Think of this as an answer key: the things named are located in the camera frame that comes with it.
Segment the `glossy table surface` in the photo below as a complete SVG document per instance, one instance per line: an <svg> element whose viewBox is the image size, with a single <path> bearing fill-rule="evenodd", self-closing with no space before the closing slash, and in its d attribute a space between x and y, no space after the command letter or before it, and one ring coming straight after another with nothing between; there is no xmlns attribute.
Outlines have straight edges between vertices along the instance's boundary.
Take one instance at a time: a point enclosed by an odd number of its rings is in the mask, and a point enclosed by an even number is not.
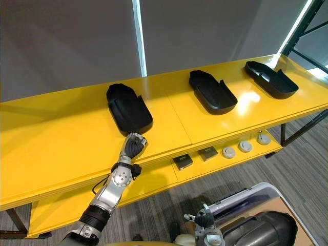
<svg viewBox="0 0 328 246"><path fill-rule="evenodd" d="M244 72L247 60L281 68L299 90L274 99ZM156 162L231 140L328 107L328 89L289 58L270 55L201 68L238 99L211 115L189 86L194 69L120 81L142 95L154 124L137 163ZM124 136L108 110L108 84L1 103L1 210L94 183L117 161Z"/></svg>

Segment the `yellow shelf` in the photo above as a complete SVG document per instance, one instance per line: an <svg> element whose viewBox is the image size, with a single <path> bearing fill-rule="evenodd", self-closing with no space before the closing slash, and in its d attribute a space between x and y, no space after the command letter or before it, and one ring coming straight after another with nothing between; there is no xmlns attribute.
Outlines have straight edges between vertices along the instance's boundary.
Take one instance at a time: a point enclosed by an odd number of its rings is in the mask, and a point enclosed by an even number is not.
<svg viewBox="0 0 328 246"><path fill-rule="evenodd" d="M299 90L288 99L272 98L244 72L246 60L194 68L223 78L238 99L231 112L210 115L189 86L193 69L120 81L142 95L154 118L145 134L149 145L137 162L156 165L328 107L328 88L289 58L251 60L282 68ZM95 183L110 171L125 138L107 107L109 85L0 104L0 210Z"/></svg>
<svg viewBox="0 0 328 246"><path fill-rule="evenodd" d="M177 169L172 160L143 168L141 175L124 192L119 207L282 148L271 135L269 145L260 145L256 140L257 134L247 134L233 141L216 145L215 148L219 154L205 162L198 156L197 152L192 152L190 155L193 164L181 171ZM243 153L238 150L238 143L241 140L248 140L252 144L251 152ZM232 146L235 149L236 156L234 158L226 159L221 155L221 149L225 146ZM94 197L91 192L92 187L93 185L86 186L34 202L28 237L37 237L41 233L77 221Z"/></svg>

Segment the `white round button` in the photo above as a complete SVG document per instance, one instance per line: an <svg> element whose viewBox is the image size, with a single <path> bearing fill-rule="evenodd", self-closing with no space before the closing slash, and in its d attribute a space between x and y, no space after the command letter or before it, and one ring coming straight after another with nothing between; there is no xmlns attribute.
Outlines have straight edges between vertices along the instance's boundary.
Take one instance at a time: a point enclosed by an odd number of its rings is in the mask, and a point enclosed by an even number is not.
<svg viewBox="0 0 328 246"><path fill-rule="evenodd" d="M259 134L257 136L257 141L262 145L268 145L271 142L271 139L266 134Z"/></svg>
<svg viewBox="0 0 328 246"><path fill-rule="evenodd" d="M236 156L236 151L232 147L225 147L222 149L222 155L225 158L231 159Z"/></svg>
<svg viewBox="0 0 328 246"><path fill-rule="evenodd" d="M252 145L250 142L248 141L241 141L239 143L239 149L242 151L242 152L250 152L252 150Z"/></svg>

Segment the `lower shelf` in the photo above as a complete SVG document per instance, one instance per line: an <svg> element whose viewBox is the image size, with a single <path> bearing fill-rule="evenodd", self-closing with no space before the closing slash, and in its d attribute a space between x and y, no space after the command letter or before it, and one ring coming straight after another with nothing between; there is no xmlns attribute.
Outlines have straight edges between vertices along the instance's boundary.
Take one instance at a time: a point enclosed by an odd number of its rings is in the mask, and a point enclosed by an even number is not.
<svg viewBox="0 0 328 246"><path fill-rule="evenodd" d="M215 145L214 147L219 153L208 161L203 161L197 151L192 152L189 155L193 159L193 164L181 171L178 170L175 163L171 160L144 167L141 175L123 193L119 207L210 173L276 152L282 148L271 135L270 144L266 146L260 145L256 140L257 135L258 133L247 134L238 139ZM253 149L251 152L243 153L238 149L238 143L241 140L248 140L252 144ZM226 146L231 146L235 149L236 156L234 158L227 159L223 157L221 150ZM85 186L34 202L27 238L38 237L41 233L52 231L77 221L94 197L91 191L92 187L93 185Z"/></svg>

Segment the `black shoe insole tray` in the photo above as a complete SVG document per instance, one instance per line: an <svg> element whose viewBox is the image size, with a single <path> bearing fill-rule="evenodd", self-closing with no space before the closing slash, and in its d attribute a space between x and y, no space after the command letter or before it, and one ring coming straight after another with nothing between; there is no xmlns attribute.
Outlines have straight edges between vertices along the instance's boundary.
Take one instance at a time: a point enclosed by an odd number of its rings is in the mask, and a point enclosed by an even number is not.
<svg viewBox="0 0 328 246"><path fill-rule="evenodd" d="M298 86L281 69L275 72L265 64L248 61L245 70L258 85L274 98L285 99L298 90Z"/></svg>
<svg viewBox="0 0 328 246"><path fill-rule="evenodd" d="M113 84L106 93L109 109L123 135L143 134L153 124L153 117L141 96L123 84Z"/></svg>
<svg viewBox="0 0 328 246"><path fill-rule="evenodd" d="M211 114L225 114L238 102L223 80L218 83L211 74L201 70L190 72L189 84L198 100Z"/></svg>

